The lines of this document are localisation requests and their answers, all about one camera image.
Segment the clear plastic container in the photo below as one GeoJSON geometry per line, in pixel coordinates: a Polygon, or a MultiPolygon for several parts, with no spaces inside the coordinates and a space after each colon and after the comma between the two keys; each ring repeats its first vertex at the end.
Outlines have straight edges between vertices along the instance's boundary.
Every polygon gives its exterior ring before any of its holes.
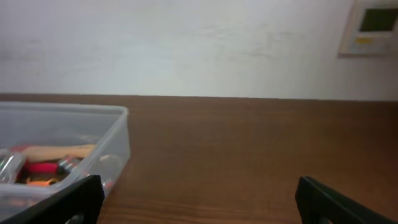
{"type": "Polygon", "coordinates": [[[99,174],[105,195],[109,194],[130,158],[127,114],[121,106],[0,102],[1,149],[96,145],[59,183],[48,187],[0,184],[0,221],[88,174],[99,174]]]}

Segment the wood grain surface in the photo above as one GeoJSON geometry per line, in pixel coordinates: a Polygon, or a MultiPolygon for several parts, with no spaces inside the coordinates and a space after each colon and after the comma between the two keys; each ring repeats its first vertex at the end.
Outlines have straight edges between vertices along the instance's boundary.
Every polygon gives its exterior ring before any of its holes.
{"type": "Polygon", "coordinates": [[[398,220],[398,104],[1,95],[129,108],[132,157],[98,223],[300,223],[310,175],[398,220]]]}

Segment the thermostat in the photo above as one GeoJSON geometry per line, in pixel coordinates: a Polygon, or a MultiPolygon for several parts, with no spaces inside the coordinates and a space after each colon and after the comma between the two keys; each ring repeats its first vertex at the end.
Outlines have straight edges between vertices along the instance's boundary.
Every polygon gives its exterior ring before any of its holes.
{"type": "Polygon", "coordinates": [[[398,31],[398,0],[355,0],[341,54],[386,54],[398,31]]]}

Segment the yellow label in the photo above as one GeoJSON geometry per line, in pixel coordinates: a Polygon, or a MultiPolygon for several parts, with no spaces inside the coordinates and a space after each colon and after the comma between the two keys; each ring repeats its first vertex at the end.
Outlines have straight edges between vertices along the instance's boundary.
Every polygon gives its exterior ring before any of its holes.
{"type": "Polygon", "coordinates": [[[371,44],[373,42],[373,39],[370,37],[358,37],[356,39],[357,44],[371,44]]]}

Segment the display screen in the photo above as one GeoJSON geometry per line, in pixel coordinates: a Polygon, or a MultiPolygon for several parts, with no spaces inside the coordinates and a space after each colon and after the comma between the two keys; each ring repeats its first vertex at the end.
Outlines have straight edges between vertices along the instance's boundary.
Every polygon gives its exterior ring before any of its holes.
{"type": "Polygon", "coordinates": [[[361,32],[390,32],[394,30],[398,18],[397,9],[367,9],[361,32]]]}

